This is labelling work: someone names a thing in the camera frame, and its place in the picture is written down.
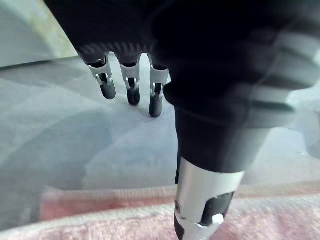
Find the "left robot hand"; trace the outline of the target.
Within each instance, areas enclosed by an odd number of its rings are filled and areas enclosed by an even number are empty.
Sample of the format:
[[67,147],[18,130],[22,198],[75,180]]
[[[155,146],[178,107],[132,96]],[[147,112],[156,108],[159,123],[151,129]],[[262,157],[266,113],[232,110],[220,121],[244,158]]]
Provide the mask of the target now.
[[146,53],[171,81],[151,85],[174,107],[174,228],[207,240],[273,128],[295,112],[287,96],[320,78],[317,0],[48,0],[86,64],[122,67]]

